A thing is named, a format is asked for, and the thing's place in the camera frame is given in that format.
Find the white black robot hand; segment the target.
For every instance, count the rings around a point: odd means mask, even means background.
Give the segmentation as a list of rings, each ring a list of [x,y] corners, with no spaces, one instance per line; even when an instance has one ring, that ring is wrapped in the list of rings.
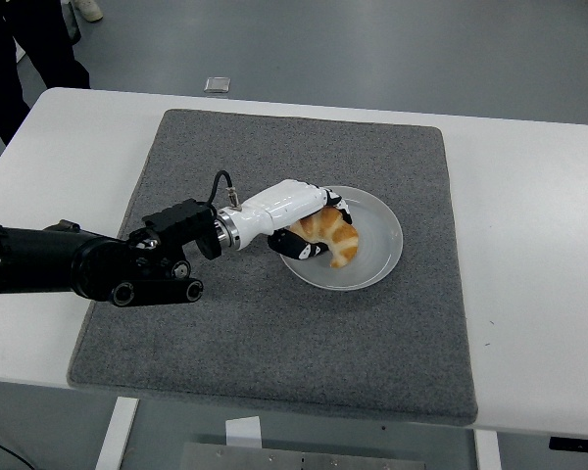
[[[330,265],[348,264],[359,248],[346,201],[335,192],[286,179],[235,207],[219,211],[222,243],[235,250],[266,235],[269,247],[290,259],[331,252]]]

